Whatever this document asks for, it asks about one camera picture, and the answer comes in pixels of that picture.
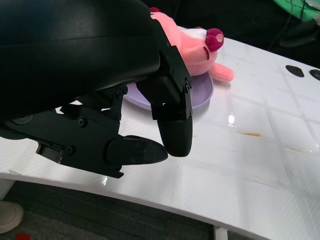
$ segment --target pink plush leg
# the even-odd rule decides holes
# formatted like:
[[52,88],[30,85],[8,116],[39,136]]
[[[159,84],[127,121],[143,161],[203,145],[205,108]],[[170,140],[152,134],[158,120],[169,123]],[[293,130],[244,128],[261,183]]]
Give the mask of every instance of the pink plush leg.
[[213,63],[212,67],[209,69],[209,74],[213,79],[222,82],[230,82],[235,77],[234,71],[216,62]]

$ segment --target green object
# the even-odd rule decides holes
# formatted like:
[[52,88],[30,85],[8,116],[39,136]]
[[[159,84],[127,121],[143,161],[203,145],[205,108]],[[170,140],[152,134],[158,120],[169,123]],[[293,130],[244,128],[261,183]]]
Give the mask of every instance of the green object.
[[[286,10],[288,13],[291,12],[292,4],[292,15],[296,18],[300,19],[301,11],[304,5],[304,0],[292,0],[292,4],[290,0],[273,0],[277,5],[279,5],[282,9]],[[320,0],[311,0],[312,2],[320,5]],[[320,10],[310,6],[308,4],[308,0],[306,0],[302,15],[302,20],[304,22],[312,20],[316,17],[320,17]]]

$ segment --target black robotic arm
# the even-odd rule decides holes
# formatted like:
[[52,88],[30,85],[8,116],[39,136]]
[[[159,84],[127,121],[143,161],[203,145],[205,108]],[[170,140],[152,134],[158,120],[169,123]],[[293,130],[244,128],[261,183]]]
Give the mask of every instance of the black robotic arm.
[[[50,160],[120,178],[123,165],[190,152],[192,79],[138,0],[4,0],[0,66],[0,136],[35,140]],[[129,83],[151,103],[164,146],[118,134]]]

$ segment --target white shoe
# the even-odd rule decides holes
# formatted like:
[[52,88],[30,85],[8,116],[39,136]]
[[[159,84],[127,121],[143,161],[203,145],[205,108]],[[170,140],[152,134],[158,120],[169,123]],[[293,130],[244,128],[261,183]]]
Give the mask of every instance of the white shoe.
[[19,204],[0,201],[0,234],[9,232],[18,226],[24,216],[24,209]]

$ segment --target glossy white surface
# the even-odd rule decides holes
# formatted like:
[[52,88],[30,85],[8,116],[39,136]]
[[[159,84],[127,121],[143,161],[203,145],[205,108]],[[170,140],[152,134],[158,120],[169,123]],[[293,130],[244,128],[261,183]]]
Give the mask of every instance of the glossy white surface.
[[[255,238],[319,239],[320,82],[309,74],[313,67],[230,39],[217,62],[236,77],[216,83],[210,105],[194,112],[188,157],[123,167],[124,177],[113,179],[42,158],[31,140],[0,138],[0,178],[125,199]],[[151,113],[127,102],[120,133],[161,142]]]

